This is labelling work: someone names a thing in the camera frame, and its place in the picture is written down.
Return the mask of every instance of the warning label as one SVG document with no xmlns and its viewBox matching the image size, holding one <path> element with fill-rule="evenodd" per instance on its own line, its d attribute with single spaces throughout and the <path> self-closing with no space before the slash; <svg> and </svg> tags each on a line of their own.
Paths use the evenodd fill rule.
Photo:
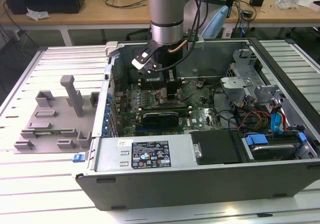
<svg viewBox="0 0 320 224">
<path fill-rule="evenodd" d="M 133 169 L 171 167 L 168 141 L 132 143 Z"/>
</svg>

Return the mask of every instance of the floor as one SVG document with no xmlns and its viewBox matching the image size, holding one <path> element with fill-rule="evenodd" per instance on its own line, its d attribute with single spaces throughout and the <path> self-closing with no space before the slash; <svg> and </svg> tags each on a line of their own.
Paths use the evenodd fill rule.
<svg viewBox="0 0 320 224">
<path fill-rule="evenodd" d="M 286 29 L 281 39 L 285 39 Z M 126 39 L 126 34 L 135 31 L 134 29 L 109 29 L 106 30 L 108 41 Z M 278 32 L 277 28 L 256 28 L 248 33 L 248 37 L 256 37 L 259 40 L 274 40 Z M 73 30 L 71 32 L 75 45 L 100 45 L 105 44 L 102 41 L 100 30 Z M 64 46 L 63 39 L 59 31 L 31 31 L 29 36 L 38 44 L 38 46 Z M 239 37 L 240 32 L 235 32 L 234 37 Z M 146 34 L 138 34 L 131 37 L 131 40 L 144 40 Z M 291 38 L 314 60 L 320 60 L 320 41 L 317 35 L 306 28 L 297 28 L 291 33 Z M 14 87 L 15 83 L 27 67 L 37 48 L 33 43 L 26 39 L 21 32 L 20 41 L 9 43 L 0 49 L 0 104 Z"/>
</svg>

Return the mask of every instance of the metal slotted surface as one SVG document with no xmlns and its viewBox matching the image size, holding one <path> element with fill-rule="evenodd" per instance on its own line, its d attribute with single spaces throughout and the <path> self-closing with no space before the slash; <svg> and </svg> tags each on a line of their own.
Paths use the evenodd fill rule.
<svg viewBox="0 0 320 224">
<path fill-rule="evenodd" d="M 72 163 L 73 154 L 13 154 L 10 149 L 37 105 L 34 97 L 38 91 L 47 88 L 54 96 L 67 96 L 60 87 L 65 70 L 74 75 L 74 85 L 82 94 L 99 91 L 104 55 L 104 46 L 58 47 L 38 52 L 0 108 L 1 224 L 87 224 L 102 220 L 108 224 L 300 224 L 320 220 L 320 181 L 294 198 L 101 212 L 71 175 L 84 169 L 84 164 Z M 258 213 L 273 217 L 258 218 Z"/>
<path fill-rule="evenodd" d="M 297 86 L 310 104 L 320 113 L 320 69 L 296 44 L 284 40 L 261 41 L 278 65 Z M 267 70 L 262 69 L 270 84 L 276 84 Z"/>
</svg>

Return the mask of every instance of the table leg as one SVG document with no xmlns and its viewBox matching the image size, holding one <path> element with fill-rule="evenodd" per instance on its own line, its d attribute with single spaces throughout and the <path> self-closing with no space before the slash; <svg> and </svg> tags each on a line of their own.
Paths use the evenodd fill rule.
<svg viewBox="0 0 320 224">
<path fill-rule="evenodd" d="M 9 35 L 10 38 L 14 40 L 14 42 L 19 42 L 20 37 L 18 35 L 18 30 L 7 30 L 6 33 Z"/>
<path fill-rule="evenodd" d="M 64 40 L 65 46 L 74 46 L 74 42 L 72 40 L 72 37 L 70 35 L 70 31 L 67 29 L 61 29 L 60 30 L 62 38 Z"/>
<path fill-rule="evenodd" d="M 100 29 L 100 32 L 101 32 L 102 42 L 105 43 L 106 40 L 107 40 L 107 36 L 106 36 L 105 30 L 104 29 Z"/>
<path fill-rule="evenodd" d="M 222 38 L 231 38 L 233 29 L 233 25 L 226 25 L 223 29 Z"/>
</svg>

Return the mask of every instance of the copper pipe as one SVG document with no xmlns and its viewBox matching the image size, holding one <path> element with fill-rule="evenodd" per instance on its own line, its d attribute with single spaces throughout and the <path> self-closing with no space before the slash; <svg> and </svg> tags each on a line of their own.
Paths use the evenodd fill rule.
<svg viewBox="0 0 320 224">
<path fill-rule="evenodd" d="M 186 44 L 188 44 L 188 41 L 183 41 L 177 48 L 174 49 L 168 49 L 168 53 L 177 53 L 180 49 L 182 49 Z"/>
</svg>

